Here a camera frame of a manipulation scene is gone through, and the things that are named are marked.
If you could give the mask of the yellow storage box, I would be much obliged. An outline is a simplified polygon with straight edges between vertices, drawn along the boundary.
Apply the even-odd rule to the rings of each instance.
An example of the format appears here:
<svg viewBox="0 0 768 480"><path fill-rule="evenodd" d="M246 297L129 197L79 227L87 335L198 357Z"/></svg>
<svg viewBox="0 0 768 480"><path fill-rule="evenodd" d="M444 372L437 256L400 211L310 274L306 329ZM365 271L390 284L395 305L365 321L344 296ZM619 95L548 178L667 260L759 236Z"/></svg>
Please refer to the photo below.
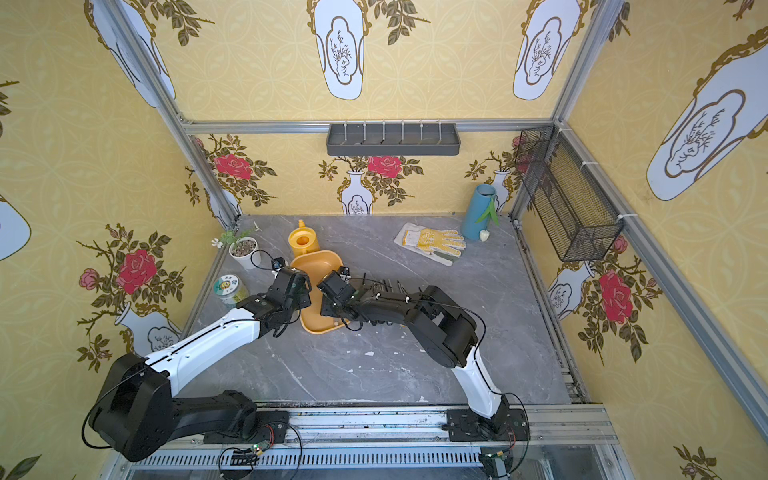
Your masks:
<svg viewBox="0 0 768 480"><path fill-rule="evenodd" d="M308 277L312 290L311 305L301 310L301 323L310 334L322 335L342 327L340 320L321 314L323 294L317 288L319 282L332 271L343 266L341 257L330 250L320 250L298 256L291 262L295 269L302 270Z"/></svg>

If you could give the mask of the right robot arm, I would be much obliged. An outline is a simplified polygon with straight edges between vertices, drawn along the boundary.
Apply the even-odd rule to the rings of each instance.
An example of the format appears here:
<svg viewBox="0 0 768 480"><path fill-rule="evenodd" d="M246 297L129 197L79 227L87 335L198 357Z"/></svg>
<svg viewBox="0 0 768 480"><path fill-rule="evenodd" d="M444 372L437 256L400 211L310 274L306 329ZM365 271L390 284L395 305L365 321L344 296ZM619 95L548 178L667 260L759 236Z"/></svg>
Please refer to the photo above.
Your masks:
<svg viewBox="0 0 768 480"><path fill-rule="evenodd" d="M477 331L480 319L443 290L429 285L422 291L407 292L383 281L350 277L345 267L327 274L318 288L323 314L345 323L401 325L432 360L451 370L468 404L446 412L443 430L451 441L515 443L530 439L525 407L510 403L513 395L494 384L481 357L484 334Z"/></svg>

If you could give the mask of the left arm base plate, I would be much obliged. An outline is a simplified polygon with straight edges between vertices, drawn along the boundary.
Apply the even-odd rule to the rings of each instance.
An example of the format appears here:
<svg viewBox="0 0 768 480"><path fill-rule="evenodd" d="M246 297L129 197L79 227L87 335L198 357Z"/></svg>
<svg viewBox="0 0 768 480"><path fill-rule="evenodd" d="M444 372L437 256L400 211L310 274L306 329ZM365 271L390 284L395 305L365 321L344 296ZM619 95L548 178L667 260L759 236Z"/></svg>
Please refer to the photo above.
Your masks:
<svg viewBox="0 0 768 480"><path fill-rule="evenodd" d="M282 444L288 432L290 413L287 410L266 410L249 414L230 430L210 432L203 436L204 444Z"/></svg>

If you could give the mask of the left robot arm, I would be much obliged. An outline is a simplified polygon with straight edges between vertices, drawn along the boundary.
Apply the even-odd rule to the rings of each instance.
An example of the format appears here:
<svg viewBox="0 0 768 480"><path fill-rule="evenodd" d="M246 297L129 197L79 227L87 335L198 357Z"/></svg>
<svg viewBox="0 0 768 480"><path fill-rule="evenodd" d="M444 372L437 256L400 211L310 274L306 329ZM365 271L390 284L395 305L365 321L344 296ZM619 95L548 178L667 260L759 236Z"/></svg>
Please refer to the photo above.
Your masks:
<svg viewBox="0 0 768 480"><path fill-rule="evenodd" d="M263 427L256 404L226 390L209 397L180 392L209 367L272 331L282 331L310 306L308 276L280 269L264 293L238 302L207 327L147 356L127 353L110 367L81 429L93 430L105 448L129 461L144 460L171 440L212 435L251 440Z"/></svg>

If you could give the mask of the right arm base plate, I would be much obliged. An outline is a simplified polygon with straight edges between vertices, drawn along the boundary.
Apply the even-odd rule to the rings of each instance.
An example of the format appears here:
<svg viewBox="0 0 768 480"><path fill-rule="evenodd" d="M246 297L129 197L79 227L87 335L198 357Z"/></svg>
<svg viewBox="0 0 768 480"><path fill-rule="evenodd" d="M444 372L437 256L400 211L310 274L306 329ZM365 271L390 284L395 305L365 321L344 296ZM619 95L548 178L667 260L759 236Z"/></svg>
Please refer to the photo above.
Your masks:
<svg viewBox="0 0 768 480"><path fill-rule="evenodd" d="M529 439L529 422L522 409L501 409L490 419L470 409L446 412L442 430L452 442L524 442Z"/></svg>

